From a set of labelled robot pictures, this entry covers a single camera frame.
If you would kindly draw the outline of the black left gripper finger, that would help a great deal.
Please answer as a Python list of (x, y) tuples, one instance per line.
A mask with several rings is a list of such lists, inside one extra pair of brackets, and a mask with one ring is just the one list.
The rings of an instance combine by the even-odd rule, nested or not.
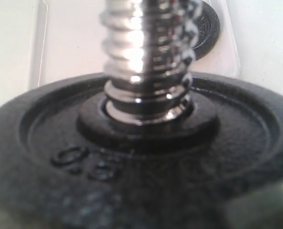
[(229, 229), (283, 229), (283, 182), (229, 201), (223, 219)]

